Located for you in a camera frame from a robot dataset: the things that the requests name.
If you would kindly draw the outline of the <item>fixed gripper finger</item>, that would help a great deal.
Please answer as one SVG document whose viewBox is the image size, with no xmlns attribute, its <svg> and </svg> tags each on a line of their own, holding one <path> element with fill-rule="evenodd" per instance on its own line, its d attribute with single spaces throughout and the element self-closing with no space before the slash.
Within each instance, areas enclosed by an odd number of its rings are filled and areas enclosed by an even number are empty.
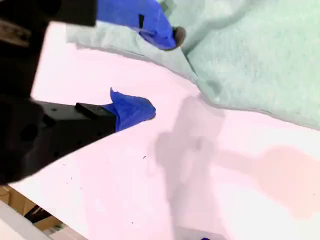
<svg viewBox="0 0 320 240">
<path fill-rule="evenodd" d="M 113 89 L 109 94 L 111 103 L 106 105 L 42 103 L 43 167 L 156 116 L 156 108 L 144 97 L 126 95 Z"/>
</svg>

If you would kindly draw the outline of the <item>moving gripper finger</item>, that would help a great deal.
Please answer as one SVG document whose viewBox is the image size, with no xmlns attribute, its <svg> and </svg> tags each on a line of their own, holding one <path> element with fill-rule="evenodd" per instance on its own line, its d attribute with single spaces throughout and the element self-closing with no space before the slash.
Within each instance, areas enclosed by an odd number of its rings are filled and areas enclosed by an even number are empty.
<svg viewBox="0 0 320 240">
<path fill-rule="evenodd" d="M 97 21 L 136 31 L 160 50 L 179 48 L 186 30 L 172 26 L 156 0 L 52 0 L 54 21 L 93 27 Z"/>
</svg>

